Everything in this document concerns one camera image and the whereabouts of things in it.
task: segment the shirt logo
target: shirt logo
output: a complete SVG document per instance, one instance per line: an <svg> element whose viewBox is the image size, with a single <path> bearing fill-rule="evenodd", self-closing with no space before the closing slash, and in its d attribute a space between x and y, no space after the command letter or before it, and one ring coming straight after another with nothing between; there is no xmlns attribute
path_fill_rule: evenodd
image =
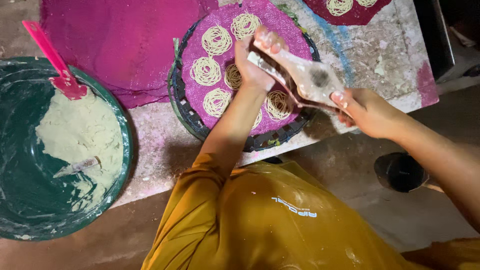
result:
<svg viewBox="0 0 480 270"><path fill-rule="evenodd" d="M317 213L310 213L309 209L308 211L305 211L306 209L300 209L280 198L275 198L275 197L272 197L273 200L275 200L275 202L279 202L281 204L284 204L286 207L288 207L288 209L290 209L290 211L300 215L300 216L303 216L303 217L312 217L312 218L316 218L317 217Z"/></svg>

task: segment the blue paint stain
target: blue paint stain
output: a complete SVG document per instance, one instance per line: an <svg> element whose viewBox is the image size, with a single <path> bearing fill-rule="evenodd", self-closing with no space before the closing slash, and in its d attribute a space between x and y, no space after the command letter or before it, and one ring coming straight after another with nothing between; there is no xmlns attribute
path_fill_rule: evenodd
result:
<svg viewBox="0 0 480 270"><path fill-rule="evenodd" d="M349 40L348 28L345 25L331 25L324 18L321 18L315 14L302 0L296 0L300 5L302 5L306 12L309 12L310 15L315 19L318 25L323 29L326 38L332 43L333 50L338 55L340 61L342 62L343 72L345 75L346 86L350 87L353 85L353 78L355 77L352 67L350 65L350 60L346 56L343 50L342 43L338 40L336 34L334 33L334 27L337 27L341 36L345 40Z"/></svg>
<svg viewBox="0 0 480 270"><path fill-rule="evenodd" d="M340 30L340 33L342 34L343 39L349 40L350 37L348 36L348 27L346 25L339 25L337 27Z"/></svg>

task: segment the black bucket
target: black bucket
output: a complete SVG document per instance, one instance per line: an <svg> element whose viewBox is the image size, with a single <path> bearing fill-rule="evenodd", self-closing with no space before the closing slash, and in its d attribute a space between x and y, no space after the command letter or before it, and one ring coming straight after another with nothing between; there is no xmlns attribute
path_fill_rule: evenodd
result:
<svg viewBox="0 0 480 270"><path fill-rule="evenodd" d="M373 166L380 183L398 192L410 192L421 187L428 173L408 153L391 153L381 156Z"/></svg>

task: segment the green bowl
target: green bowl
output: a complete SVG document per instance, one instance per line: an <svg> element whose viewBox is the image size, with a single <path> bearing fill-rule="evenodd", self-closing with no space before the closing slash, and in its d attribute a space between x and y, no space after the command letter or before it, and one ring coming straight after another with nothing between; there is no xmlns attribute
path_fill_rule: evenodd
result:
<svg viewBox="0 0 480 270"><path fill-rule="evenodd" d="M55 174L68 163L44 154L35 127L55 94L49 77L58 76L46 58L16 57L0 61L0 237L41 241L71 234L90 224L115 201L129 175L132 133L120 104L98 82L70 66L77 80L112 108L123 140L120 175L102 201L88 211L72 211L80 200L73 183L78 176L61 180Z"/></svg>

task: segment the fingernail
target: fingernail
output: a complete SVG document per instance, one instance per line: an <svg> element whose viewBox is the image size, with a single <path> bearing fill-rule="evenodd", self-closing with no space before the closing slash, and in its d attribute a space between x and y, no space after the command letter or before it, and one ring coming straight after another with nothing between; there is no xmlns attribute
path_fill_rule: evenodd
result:
<svg viewBox="0 0 480 270"><path fill-rule="evenodd" d="M336 97L338 97L338 98L337 98L338 101L341 101L341 100L343 99L343 93L340 92L340 91L335 91L335 92L333 92L333 95L336 96Z"/></svg>
<svg viewBox="0 0 480 270"><path fill-rule="evenodd" d="M261 41L265 41L265 32L260 32L258 33L258 38L261 40Z"/></svg>
<svg viewBox="0 0 480 270"><path fill-rule="evenodd" d="M271 49L271 50L280 51L280 43L275 43L275 44L272 46L272 49Z"/></svg>
<svg viewBox="0 0 480 270"><path fill-rule="evenodd" d="M267 37L267 38L264 40L264 44L265 44L265 46L267 46L267 47L272 46L272 38L271 38L271 37Z"/></svg>

